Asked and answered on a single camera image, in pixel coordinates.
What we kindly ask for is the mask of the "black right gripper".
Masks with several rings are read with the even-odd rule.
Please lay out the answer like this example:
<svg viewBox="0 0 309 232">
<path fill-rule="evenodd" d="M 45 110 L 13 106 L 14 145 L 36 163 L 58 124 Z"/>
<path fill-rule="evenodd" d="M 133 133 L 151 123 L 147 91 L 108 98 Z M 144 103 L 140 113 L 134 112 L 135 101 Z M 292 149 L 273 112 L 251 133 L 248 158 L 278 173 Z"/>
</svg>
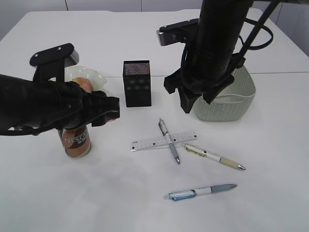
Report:
<svg viewBox="0 0 309 232">
<path fill-rule="evenodd" d="M 164 81 L 168 93 L 178 89 L 180 105 L 186 114 L 200 96 L 211 104 L 233 83 L 229 68 L 245 18 L 244 0 L 202 2 L 197 31 L 185 43 L 181 67 Z"/>
</svg>

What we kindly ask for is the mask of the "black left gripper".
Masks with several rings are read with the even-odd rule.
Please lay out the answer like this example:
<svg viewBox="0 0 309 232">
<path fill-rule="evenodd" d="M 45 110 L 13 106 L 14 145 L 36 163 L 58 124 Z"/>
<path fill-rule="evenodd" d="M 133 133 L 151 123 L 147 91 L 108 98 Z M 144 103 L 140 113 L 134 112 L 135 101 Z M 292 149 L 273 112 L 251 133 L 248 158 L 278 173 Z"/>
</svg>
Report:
<svg viewBox="0 0 309 232">
<path fill-rule="evenodd" d="M 81 120 L 80 114 L 92 114 Z M 38 135 L 51 129 L 103 126 L 120 117 L 119 98 L 86 92 L 74 82 L 35 82 L 0 76 L 0 133 Z"/>
</svg>

